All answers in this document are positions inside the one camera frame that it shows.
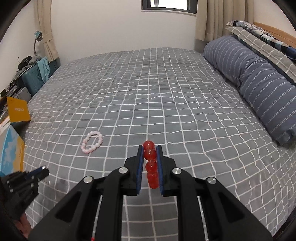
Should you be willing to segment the person's hand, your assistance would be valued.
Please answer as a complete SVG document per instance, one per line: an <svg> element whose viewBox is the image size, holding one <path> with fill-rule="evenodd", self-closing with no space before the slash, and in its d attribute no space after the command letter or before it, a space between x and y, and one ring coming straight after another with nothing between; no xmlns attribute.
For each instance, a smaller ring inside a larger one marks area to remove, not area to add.
<svg viewBox="0 0 296 241"><path fill-rule="evenodd" d="M29 237L32 227L25 213L23 213L18 220L14 220L14 224L25 238Z"/></svg>

